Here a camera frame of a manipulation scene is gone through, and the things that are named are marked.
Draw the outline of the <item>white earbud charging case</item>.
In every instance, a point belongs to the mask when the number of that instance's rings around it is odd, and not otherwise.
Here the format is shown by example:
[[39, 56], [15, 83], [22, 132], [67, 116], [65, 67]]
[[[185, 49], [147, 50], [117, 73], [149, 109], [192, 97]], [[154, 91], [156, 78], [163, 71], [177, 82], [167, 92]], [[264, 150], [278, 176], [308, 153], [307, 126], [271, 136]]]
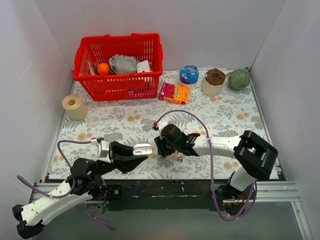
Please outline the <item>white earbud charging case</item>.
[[148, 143], [141, 143], [141, 144], [136, 144], [133, 147], [133, 155], [134, 156], [140, 156], [140, 155], [151, 155], [153, 152], [152, 146]]

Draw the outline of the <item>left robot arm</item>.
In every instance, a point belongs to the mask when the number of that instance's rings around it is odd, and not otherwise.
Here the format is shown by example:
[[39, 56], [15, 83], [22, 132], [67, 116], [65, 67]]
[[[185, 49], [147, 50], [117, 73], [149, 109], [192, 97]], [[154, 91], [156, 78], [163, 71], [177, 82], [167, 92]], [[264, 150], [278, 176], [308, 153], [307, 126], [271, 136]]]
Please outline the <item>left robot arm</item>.
[[122, 187], [106, 184], [103, 175], [115, 169], [127, 174], [153, 152], [148, 143], [127, 146], [95, 137], [89, 143], [97, 148], [97, 159], [76, 159], [68, 165], [70, 176], [49, 193], [17, 176], [26, 186], [42, 194], [32, 203], [17, 204], [12, 208], [13, 216], [18, 221], [17, 232], [23, 239], [38, 235], [58, 215], [85, 201], [101, 201], [106, 205], [109, 201], [119, 200]]

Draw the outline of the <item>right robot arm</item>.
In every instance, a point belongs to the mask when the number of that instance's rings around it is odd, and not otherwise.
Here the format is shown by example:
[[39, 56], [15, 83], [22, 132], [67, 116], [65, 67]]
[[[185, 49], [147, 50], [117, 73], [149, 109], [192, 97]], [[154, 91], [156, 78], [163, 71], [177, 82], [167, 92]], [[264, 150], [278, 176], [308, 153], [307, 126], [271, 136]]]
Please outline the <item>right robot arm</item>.
[[240, 136], [207, 139], [199, 133], [185, 134], [164, 121], [155, 123], [153, 129], [159, 132], [154, 141], [158, 154], [164, 158], [179, 152], [185, 156], [215, 155], [236, 159], [241, 167], [231, 174], [226, 186], [217, 190], [225, 198], [237, 199], [255, 181], [269, 180], [279, 154], [274, 146], [251, 130]]

